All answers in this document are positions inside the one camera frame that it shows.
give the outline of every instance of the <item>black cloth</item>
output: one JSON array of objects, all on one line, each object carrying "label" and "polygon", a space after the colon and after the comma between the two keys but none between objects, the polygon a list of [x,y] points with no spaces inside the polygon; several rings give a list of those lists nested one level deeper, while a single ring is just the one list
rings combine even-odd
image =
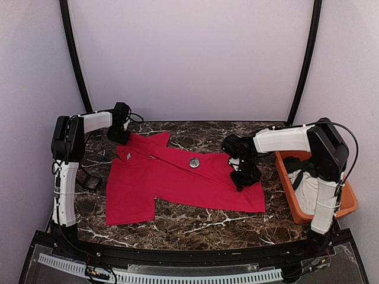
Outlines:
[{"label": "black cloth", "polygon": [[285,169],[287,170],[287,173],[293,173],[297,170],[301,170],[300,173],[298,173],[296,180],[292,184],[294,190],[298,188],[301,181],[303,180],[303,173],[309,172],[309,174],[313,177],[317,177],[316,170],[314,169],[314,164],[310,160],[304,160],[301,161],[299,158],[296,157],[288,157],[283,160]]}]

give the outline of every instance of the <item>metal button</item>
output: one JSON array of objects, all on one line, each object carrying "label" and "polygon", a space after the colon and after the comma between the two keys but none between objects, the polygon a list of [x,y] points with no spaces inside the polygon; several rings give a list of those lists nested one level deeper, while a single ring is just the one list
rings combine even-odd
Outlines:
[{"label": "metal button", "polygon": [[200,161],[198,158],[193,158],[189,161],[189,166],[193,169],[196,169],[200,165]]}]

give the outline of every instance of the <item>orange basket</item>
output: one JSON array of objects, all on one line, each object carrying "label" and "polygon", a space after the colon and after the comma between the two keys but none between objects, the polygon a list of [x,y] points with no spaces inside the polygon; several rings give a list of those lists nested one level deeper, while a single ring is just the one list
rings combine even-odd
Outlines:
[{"label": "orange basket", "polygon": [[[308,160],[311,158],[311,154],[303,151],[281,151],[275,152],[277,156],[277,169],[279,172],[280,180],[282,182],[285,196],[287,197],[288,204],[290,205],[290,210],[294,221],[296,224],[305,224],[313,219],[313,215],[305,214],[298,202],[295,195],[295,190],[292,187],[292,183],[290,178],[288,177],[287,170],[285,169],[283,160],[287,157],[296,157],[301,161]],[[356,210],[358,207],[358,201],[355,197],[355,194],[349,184],[349,182],[345,183],[345,186],[342,188],[342,198],[341,198],[341,208],[337,212],[337,218],[341,218],[346,216]]]}]

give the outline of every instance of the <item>brown marble countertop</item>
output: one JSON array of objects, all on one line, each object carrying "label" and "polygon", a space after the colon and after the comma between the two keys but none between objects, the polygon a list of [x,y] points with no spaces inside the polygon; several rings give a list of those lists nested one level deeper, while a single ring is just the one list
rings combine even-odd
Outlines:
[{"label": "brown marble countertop", "polygon": [[[197,153],[219,153],[231,134],[249,135],[269,125],[263,122],[146,122],[130,124],[140,135],[171,134],[169,147]],[[122,226],[106,226],[105,202],[108,175],[117,144],[106,130],[92,133],[82,166],[103,179],[91,193],[76,186],[75,209],[79,239],[114,246],[157,250],[219,250],[267,246],[306,237],[308,225],[294,223],[278,173],[275,155],[263,158],[262,172],[266,213],[244,213],[197,208],[156,199],[155,220]]]}]

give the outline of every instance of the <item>white wall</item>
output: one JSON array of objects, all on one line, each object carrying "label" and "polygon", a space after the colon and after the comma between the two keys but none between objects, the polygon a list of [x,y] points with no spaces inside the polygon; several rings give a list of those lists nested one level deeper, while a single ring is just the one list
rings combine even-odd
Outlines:
[{"label": "white wall", "polygon": [[378,16],[379,2],[375,0],[324,1],[296,119],[303,123],[328,116],[348,126],[359,140],[360,157],[349,179],[359,205],[342,225],[352,230],[370,283],[379,283]]},{"label": "white wall", "polygon": [[287,120],[313,1],[70,1],[95,109],[147,120]]},{"label": "white wall", "polygon": [[17,283],[53,205],[56,118],[82,112],[56,0],[0,0],[0,283]]}]

